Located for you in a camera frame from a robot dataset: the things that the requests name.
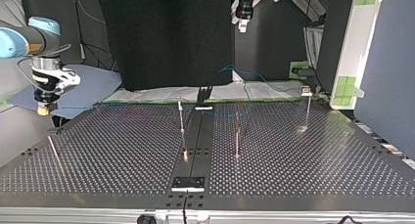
wire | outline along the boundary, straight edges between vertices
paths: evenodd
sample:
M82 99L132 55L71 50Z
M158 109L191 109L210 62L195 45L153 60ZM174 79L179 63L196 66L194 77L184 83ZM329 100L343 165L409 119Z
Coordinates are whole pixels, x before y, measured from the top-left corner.
M105 68L105 69L108 69L107 68L107 66L106 65L104 65L104 63L100 60L100 58L98 58L98 56L89 48L89 46L87 46L87 45L85 45L85 48L86 48L86 50L87 51L89 51L91 54L92 54L92 56L94 56L94 58L97 60L97 62L98 62L98 64L97 64L97 67L100 67L100 64L102 64L103 65L103 67Z
M70 45L70 44L65 44L65 45L61 46L61 47L59 48L59 50L54 51L54 52L49 53L49 54L45 54L45 55L43 55L43 54L42 54L41 56L52 56L52 55L56 55L56 54L59 54L59 53L64 52L65 50L70 49L70 47L72 47L72 45Z
M247 82L244 83L244 91L245 91L245 94L247 94L247 97L248 97L248 105L242 113L237 113L236 112L236 113L224 114L224 113L207 112L207 111L203 111L203 113L211 114L211 115L215 115L215 116L221 116L221 117L230 117L230 118L248 114L251 111L251 108L253 106L253 102L251 100L250 94L248 94L248 91L247 91Z
M321 83L320 78L318 77L318 74L317 74L317 70L315 69L314 64L312 63L312 60L311 60L311 52L310 52L310 47L309 47L309 44L308 44L308 32L307 32L307 29L308 29L308 12L309 12L309 9L310 9L310 4L311 4L311 0L308 0L307 9L306 9L306 12L305 12L305 19L306 19L306 22L305 22L305 45L306 45L306 50L308 52L308 57L310 58L310 67L314 71L315 78L317 79L318 84L321 86L321 89L324 91L324 94L327 96L327 98L329 98L329 101L330 101L330 94L327 93L326 89L324 88L323 84Z
M187 224L187 215L186 215L186 202L187 202L187 193L186 193L186 198L184 199L184 203L183 203L183 224Z
M258 72L253 72L253 71L243 71L243 70L239 70L239 69L237 69L237 68L235 68L233 65L229 65L229 66L227 66L227 67L224 67L222 70L220 70L219 72L223 72L223 71L225 71L225 70L234 70L235 72L239 72L239 73L242 73L242 74L253 74L253 75L256 75L256 76L258 76L259 78L261 78L262 79L262 81L265 83L265 84L267 84L271 89L273 89L273 90L275 90L275 91L277 91L277 92L283 92L283 93L285 93L285 92L288 92L288 91L290 91L290 90L298 90L298 88L289 88L289 89L285 89L285 90L281 90L281 89L278 89L278 88L276 88L275 86L272 86L268 81L266 81L266 79L261 75L261 74L259 74Z
M50 90L45 90L45 89L43 89L42 87L40 87L39 85L37 85L36 83L34 83L32 80L31 80L31 78L30 77L28 77L25 73L24 73L24 71L22 70L22 67L21 67L21 63L22 62L24 62L24 61L27 61L27 60L30 60L30 58L26 58L26 59L22 59L22 60L19 60L18 61L18 63L17 63L17 68L18 68L18 70L21 72L21 74L28 80L28 82L30 82L30 84L32 84L34 87L36 87L36 88L38 88L38 89L40 89L41 91L43 91L43 92L45 92L45 93L54 93L54 91L50 91Z
M338 224L344 224L347 220L350 220L352 223L354 223L354 224L363 224L363 223L361 223L361 222L356 222L356 221L354 221L354 219L351 217L351 216L349 216L349 215L347 215L347 216L344 216L339 222L338 222Z
M78 0L78 3L79 3L79 7L80 7L80 9L82 10L82 12L83 13L85 13L85 15L86 16L88 16L89 18L91 18L92 20L94 20L94 21L97 21L97 22L101 22L101 23L103 23L103 24L106 24L104 21L102 21L102 20L100 20L100 19L97 19L97 18L95 18L95 17L93 17L93 16L91 16L88 12L86 12L85 11L85 9L83 8L83 6L82 6L82 2L81 2L81 0Z
M95 46L95 45L91 45L91 44L88 44L88 43L82 43L83 45L85 45L85 46L89 46L89 47L91 47L91 48L95 48L95 49L97 49L97 50L100 50L100 51L102 51L102 52L104 52L104 53L106 53L112 60L113 60L113 63L112 63L112 65L111 65L111 70L114 70L114 68L115 68L115 65L116 65L116 60L114 59L114 57L113 57L113 55L111 54L111 52L109 52L109 51L106 51L106 50L104 50L103 48L101 48L101 47L98 47L98 46ZM94 57L99 61L99 62L101 62L101 64L103 64L103 66L104 66L104 63L102 62L102 61L100 61L99 59L98 59L98 57L96 56L96 55L94 55Z

white panel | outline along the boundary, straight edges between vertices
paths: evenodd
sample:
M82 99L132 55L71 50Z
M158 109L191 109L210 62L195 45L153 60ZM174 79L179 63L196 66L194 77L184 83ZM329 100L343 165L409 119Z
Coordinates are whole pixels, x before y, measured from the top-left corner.
M0 20L20 26L21 24L13 17L3 1L5 1L15 15L23 21L22 14L11 0L0 0ZM18 59L0 60L0 96L15 93L28 85L27 80L25 80L16 69L17 60Z
M4 1L23 21L18 7L11 0ZM2 0L0 20L20 25ZM27 80L16 69L17 60L0 60L0 100L28 85ZM23 64L23 68L26 73L30 73L28 64ZM40 141L46 130L52 126L50 116L39 116L36 112L13 106L0 106L0 166Z

black curtain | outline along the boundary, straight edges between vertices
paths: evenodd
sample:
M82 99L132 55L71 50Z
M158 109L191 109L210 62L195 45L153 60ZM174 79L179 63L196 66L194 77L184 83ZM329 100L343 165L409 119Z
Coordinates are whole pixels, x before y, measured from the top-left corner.
M127 90L231 82L231 0L99 2Z

